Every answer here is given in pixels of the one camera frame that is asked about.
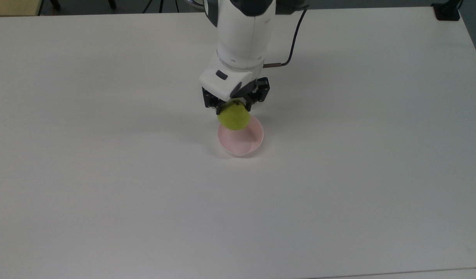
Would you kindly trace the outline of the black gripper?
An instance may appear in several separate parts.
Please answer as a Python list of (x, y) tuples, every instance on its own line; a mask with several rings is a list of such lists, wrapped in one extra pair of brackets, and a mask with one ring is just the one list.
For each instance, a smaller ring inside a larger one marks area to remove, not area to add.
[[(235, 90), (231, 94), (231, 99), (242, 98), (245, 101), (245, 109), (250, 112), (256, 102), (265, 101), (269, 92), (269, 80), (267, 77), (262, 77), (250, 82), (239, 90)], [(207, 108), (215, 108), (216, 115), (219, 116), (221, 111), (226, 107), (227, 102), (214, 96), (204, 88), (202, 88), (202, 93), (205, 106)]]

